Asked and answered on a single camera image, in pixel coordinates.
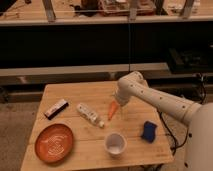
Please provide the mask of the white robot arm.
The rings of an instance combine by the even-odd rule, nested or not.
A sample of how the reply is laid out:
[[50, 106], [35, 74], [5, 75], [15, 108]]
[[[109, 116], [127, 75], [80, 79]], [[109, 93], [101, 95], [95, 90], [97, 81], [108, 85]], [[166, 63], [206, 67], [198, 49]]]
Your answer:
[[116, 101], [124, 106], [135, 96], [187, 126], [184, 171], [213, 171], [213, 103], [199, 104], [149, 88], [143, 82], [138, 71], [121, 77]]

